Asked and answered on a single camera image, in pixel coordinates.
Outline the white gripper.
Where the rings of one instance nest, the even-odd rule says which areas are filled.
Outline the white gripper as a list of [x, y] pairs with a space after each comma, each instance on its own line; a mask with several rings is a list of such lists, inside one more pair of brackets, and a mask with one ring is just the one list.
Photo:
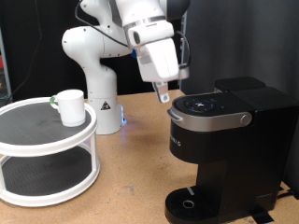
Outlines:
[[168, 83], [178, 78], [178, 59], [174, 41], [171, 38], [148, 43], [137, 49], [140, 75], [152, 87], [161, 103], [170, 101]]

